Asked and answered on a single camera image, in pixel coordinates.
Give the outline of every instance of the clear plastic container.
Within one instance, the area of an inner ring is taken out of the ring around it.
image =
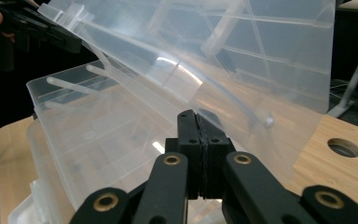
[[[75,210],[63,188],[39,119],[28,127],[27,138],[38,174],[38,179],[31,183],[32,217],[43,224],[69,223]]]
[[[186,109],[215,113],[282,182],[327,110],[333,0],[51,0],[39,12],[100,58],[28,83],[75,210],[96,189],[143,183]]]
[[[9,224],[45,224],[39,221],[39,216],[34,209],[33,196],[29,195],[7,217]]]

